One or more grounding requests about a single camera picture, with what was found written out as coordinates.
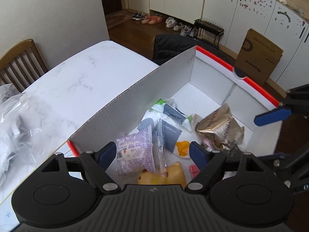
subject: tabletop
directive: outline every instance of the tabletop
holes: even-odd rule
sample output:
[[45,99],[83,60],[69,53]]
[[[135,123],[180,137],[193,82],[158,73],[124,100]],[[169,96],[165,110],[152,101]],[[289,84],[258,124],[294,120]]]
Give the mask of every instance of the tabletop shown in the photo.
[[[102,107],[157,67],[117,43],[103,41],[70,57],[30,85],[24,92],[38,103],[31,106],[28,124],[40,125],[44,133],[41,162]],[[60,151],[73,156],[66,145]],[[6,226],[15,216],[10,211],[11,193],[35,170],[18,158],[14,164],[0,188],[1,232],[12,229]]]

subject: wooden chair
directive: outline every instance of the wooden chair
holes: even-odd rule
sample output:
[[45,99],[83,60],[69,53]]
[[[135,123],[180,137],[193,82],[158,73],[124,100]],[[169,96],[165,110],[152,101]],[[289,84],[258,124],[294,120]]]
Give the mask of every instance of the wooden chair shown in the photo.
[[[36,81],[39,77],[42,76],[34,60],[31,58],[31,52],[29,52],[29,50],[31,50],[31,52],[33,53],[33,56],[36,59],[36,63],[40,66],[43,73],[45,74],[46,72],[48,72],[48,69],[44,61],[42,60],[42,57],[39,54],[33,39],[21,41],[13,48],[11,48],[7,53],[5,53],[3,57],[0,58],[0,79],[5,84],[13,83],[20,92],[23,91],[20,85],[24,89],[28,87],[25,81],[30,85],[32,84],[32,80]],[[23,63],[23,67],[18,61],[18,59],[20,59]]]

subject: orange patch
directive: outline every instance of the orange patch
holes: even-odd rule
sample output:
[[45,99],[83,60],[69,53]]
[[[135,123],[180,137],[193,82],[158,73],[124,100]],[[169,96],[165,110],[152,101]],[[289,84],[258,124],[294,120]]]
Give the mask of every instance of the orange patch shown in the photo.
[[187,156],[188,155],[189,145],[190,145],[190,143],[188,141],[176,142],[176,146],[177,146],[177,149],[178,149],[179,156]]

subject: brown cardboard box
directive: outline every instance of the brown cardboard box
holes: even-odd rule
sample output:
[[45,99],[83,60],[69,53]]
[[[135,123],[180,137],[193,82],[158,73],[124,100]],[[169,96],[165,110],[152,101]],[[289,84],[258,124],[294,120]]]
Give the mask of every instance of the brown cardboard box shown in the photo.
[[235,66],[263,85],[272,73],[283,50],[253,29],[248,30]]

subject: barcode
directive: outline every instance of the barcode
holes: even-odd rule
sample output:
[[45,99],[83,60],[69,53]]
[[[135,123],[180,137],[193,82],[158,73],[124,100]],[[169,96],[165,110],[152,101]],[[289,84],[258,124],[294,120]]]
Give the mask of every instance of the barcode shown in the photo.
[[120,152],[118,152],[117,153],[117,159],[120,159],[120,158],[122,158],[123,156],[122,156],[122,153],[121,153],[121,151]]

